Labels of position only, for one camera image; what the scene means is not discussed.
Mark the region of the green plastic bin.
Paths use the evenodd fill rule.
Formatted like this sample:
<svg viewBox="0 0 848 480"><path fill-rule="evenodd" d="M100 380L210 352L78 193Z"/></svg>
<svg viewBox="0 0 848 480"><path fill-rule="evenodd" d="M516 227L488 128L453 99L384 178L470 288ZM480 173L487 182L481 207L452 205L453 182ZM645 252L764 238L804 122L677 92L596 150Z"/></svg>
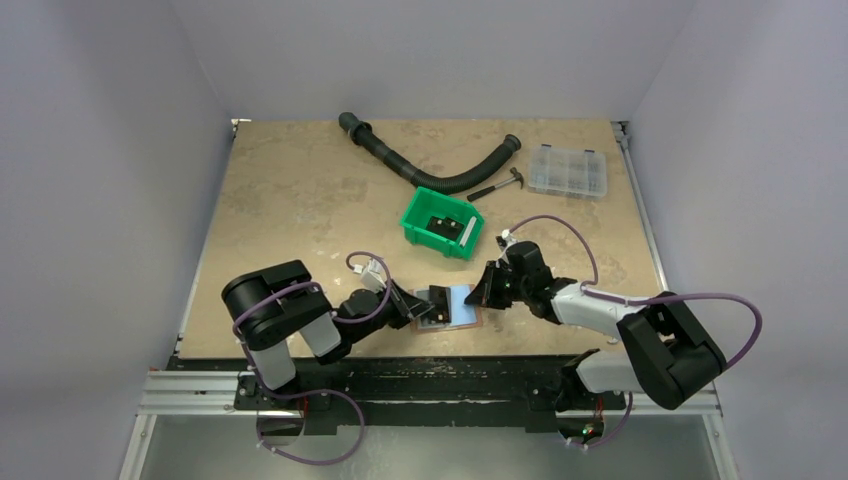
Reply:
<svg viewBox="0 0 848 480"><path fill-rule="evenodd" d="M468 244L461 248L459 240L472 216L477 217ZM470 260L482 233L482 214L466 201L418 187L399 222L405 239L430 248L448 258Z"/></svg>

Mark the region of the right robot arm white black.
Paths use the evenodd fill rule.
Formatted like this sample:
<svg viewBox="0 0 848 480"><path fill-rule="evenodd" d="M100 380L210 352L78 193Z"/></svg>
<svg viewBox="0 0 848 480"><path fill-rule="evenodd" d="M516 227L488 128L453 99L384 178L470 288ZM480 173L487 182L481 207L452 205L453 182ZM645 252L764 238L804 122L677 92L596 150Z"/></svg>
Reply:
<svg viewBox="0 0 848 480"><path fill-rule="evenodd" d="M619 340L623 349L590 349L561 369L558 411L588 405L607 392L647 395L674 410L724 373L729 363L692 310L669 292L657 297L613 298L556 277L534 242L505 248L487 262L465 304L506 310L521 302L556 325L586 328Z"/></svg>

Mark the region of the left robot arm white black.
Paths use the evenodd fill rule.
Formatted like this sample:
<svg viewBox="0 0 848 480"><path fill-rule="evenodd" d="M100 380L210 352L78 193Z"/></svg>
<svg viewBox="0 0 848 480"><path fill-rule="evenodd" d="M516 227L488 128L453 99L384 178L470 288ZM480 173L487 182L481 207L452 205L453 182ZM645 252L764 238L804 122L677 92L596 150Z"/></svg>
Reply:
<svg viewBox="0 0 848 480"><path fill-rule="evenodd" d="M232 331L256 372L259 395L272 408L297 399L297 370L288 340L300 336L321 365L350 354L355 343L384 328L401 329L438 311L440 305L403 290L382 258L367 252L365 264L346 260L360 289L334 307L300 260L240 275L225 285L221 299Z"/></svg>

